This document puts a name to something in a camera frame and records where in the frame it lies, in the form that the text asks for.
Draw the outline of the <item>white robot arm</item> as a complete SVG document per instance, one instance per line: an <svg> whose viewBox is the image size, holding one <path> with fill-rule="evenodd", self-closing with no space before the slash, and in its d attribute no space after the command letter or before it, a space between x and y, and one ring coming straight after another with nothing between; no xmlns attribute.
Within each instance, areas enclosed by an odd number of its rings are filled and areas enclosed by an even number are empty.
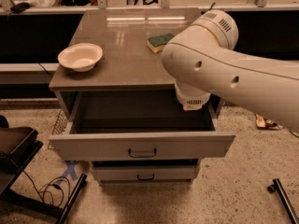
<svg viewBox="0 0 299 224"><path fill-rule="evenodd" d="M179 84L298 132L299 64L236 52L237 39L234 19L222 10L209 10L164 47L164 69Z"/></svg>

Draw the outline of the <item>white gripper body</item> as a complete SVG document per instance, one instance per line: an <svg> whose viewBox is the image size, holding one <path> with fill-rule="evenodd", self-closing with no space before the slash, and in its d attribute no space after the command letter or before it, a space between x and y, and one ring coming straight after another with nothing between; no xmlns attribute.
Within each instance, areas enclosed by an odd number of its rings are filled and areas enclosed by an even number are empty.
<svg viewBox="0 0 299 224"><path fill-rule="evenodd" d="M203 106L210 97L210 93L199 90L191 85L176 81L175 83L176 96L183 106Z"/></svg>

